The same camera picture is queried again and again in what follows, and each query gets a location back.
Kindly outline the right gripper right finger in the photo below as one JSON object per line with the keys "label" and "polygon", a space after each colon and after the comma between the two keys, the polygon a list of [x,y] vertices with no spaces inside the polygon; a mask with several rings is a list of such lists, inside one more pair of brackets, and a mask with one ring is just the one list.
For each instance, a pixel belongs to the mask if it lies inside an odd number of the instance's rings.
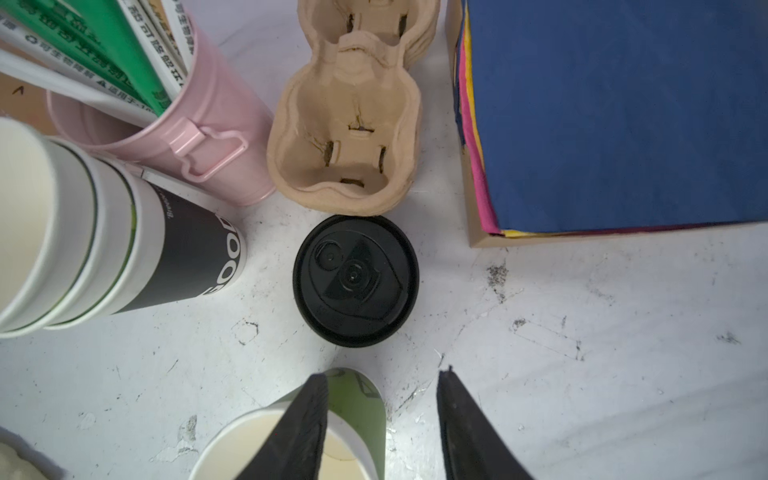
{"label": "right gripper right finger", "polygon": [[532,479],[452,369],[439,373],[437,410],[448,479]]}

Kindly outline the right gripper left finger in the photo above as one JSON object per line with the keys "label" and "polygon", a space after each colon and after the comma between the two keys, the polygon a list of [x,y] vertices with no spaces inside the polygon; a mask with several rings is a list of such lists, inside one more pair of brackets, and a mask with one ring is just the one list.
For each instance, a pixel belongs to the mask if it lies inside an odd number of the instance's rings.
{"label": "right gripper left finger", "polygon": [[318,479],[328,425],[328,398],[327,377],[311,375],[236,479]]}

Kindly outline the green paper cup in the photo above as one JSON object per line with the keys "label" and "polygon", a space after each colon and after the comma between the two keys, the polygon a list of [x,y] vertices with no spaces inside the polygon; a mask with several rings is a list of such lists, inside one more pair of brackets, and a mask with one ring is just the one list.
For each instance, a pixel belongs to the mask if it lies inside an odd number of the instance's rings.
{"label": "green paper cup", "polygon": [[[386,412],[375,384],[349,368],[324,373],[328,380],[328,426],[320,479],[385,477]],[[234,479],[267,442],[298,389],[271,405],[246,413],[220,430],[192,469],[192,479]]]}

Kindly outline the black plastic cup lid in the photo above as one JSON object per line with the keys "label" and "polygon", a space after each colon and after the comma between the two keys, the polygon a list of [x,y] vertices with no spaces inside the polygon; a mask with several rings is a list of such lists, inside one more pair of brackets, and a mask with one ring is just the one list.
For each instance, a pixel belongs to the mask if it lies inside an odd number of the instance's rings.
{"label": "black plastic cup lid", "polygon": [[394,335],[410,317],[419,285],[411,242],[383,216],[326,218],[301,244],[292,274],[304,321],[346,348],[370,347]]}

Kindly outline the stack of paper cups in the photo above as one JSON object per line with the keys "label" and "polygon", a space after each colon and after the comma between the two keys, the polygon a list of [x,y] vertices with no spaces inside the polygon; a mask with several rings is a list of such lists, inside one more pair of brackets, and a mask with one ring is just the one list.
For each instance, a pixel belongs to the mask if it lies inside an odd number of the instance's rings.
{"label": "stack of paper cups", "polygon": [[216,293],[241,274],[228,220],[116,160],[1,122],[1,334]]}

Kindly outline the brown pulp cup carrier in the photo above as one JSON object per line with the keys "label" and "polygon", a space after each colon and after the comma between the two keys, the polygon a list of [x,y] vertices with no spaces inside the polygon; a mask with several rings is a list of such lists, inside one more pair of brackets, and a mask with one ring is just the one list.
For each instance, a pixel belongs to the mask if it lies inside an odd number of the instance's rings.
{"label": "brown pulp cup carrier", "polygon": [[286,84],[269,137],[271,179],[326,213],[382,215],[410,189],[422,98],[408,69],[436,35],[437,1],[301,1],[312,56]]}

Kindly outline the pink metal straw bucket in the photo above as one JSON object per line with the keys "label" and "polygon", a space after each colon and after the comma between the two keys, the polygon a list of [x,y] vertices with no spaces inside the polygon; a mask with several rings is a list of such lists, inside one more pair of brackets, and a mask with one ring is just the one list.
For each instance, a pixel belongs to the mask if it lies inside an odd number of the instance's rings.
{"label": "pink metal straw bucket", "polygon": [[187,81],[151,125],[139,128],[53,92],[49,116],[87,152],[159,171],[234,206],[256,204],[276,189],[267,162],[272,112],[205,33],[193,31]]}

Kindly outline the bundle of wrapped straws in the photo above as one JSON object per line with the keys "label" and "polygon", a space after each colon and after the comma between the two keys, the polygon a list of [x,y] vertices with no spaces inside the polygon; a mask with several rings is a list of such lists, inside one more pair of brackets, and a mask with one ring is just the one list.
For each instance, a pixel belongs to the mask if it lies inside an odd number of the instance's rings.
{"label": "bundle of wrapped straws", "polygon": [[179,1],[4,1],[1,71],[138,127],[166,113],[194,64]]}

